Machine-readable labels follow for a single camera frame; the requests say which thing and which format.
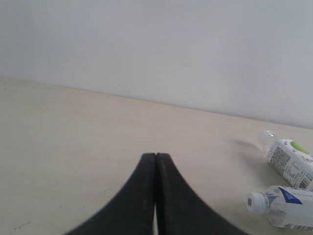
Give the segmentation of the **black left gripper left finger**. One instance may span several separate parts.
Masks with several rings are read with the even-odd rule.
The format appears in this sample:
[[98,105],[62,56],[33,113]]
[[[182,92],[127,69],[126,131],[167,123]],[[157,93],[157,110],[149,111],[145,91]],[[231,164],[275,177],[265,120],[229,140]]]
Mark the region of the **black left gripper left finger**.
[[156,155],[145,153],[120,191],[69,235],[152,235]]

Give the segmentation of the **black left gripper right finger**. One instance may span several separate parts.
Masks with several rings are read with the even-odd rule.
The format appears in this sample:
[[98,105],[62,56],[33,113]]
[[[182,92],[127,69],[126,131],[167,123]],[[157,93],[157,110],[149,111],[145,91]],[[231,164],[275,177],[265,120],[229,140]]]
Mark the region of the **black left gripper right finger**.
[[167,153],[156,155],[155,204],[160,235],[245,235],[192,190]]

